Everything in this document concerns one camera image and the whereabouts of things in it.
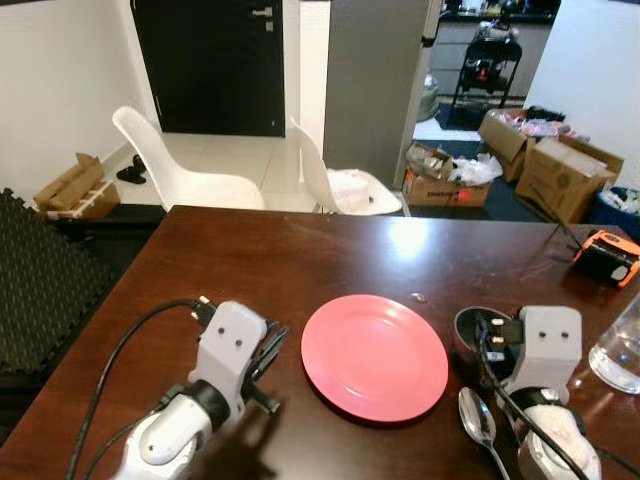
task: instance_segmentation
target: orange device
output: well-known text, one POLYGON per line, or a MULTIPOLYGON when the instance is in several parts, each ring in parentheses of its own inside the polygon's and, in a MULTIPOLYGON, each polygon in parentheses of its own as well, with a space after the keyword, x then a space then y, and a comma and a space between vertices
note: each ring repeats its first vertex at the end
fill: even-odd
POLYGON ((606 230, 593 231, 573 263, 596 280, 624 287, 640 269, 640 246, 606 230))

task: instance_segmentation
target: water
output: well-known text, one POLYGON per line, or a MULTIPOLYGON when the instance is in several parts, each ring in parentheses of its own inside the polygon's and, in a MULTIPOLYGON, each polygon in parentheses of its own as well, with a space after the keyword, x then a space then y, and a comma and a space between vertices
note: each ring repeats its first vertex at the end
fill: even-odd
POLYGON ((607 330, 589 352, 589 365, 612 387, 640 394, 640 321, 607 330))

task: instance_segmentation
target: white chair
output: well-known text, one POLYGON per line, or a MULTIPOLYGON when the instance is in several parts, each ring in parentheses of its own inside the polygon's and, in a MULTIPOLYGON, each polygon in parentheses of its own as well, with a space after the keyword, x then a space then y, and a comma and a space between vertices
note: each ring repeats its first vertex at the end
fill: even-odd
POLYGON ((113 124, 136 149, 166 211, 174 205, 265 210, 258 187, 235 175, 192 172, 171 156, 160 134, 138 111, 120 107, 113 124))
POLYGON ((334 213, 347 215, 384 215, 402 208, 402 203, 380 181, 362 170, 328 170, 320 157, 320 151, 309 134, 291 119, 300 142, 302 175, 309 193, 320 208, 334 213), (358 183, 366 189, 365 201, 352 201, 347 192, 343 195, 345 184, 352 183, 353 196, 358 196, 358 183))

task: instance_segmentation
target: gray wall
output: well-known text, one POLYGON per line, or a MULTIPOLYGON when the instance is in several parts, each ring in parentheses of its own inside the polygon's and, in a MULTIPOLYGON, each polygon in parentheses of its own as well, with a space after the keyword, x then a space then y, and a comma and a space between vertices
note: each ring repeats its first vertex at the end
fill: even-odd
POLYGON ((324 160, 391 186, 428 0, 333 0, 324 160))

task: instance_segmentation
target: door handle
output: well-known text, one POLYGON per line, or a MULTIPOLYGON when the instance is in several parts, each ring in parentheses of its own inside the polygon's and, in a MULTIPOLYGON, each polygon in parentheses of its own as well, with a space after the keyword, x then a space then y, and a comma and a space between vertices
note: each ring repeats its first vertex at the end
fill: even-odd
POLYGON ((254 17, 273 17, 273 7, 265 7, 264 10, 251 10, 251 15, 254 17))

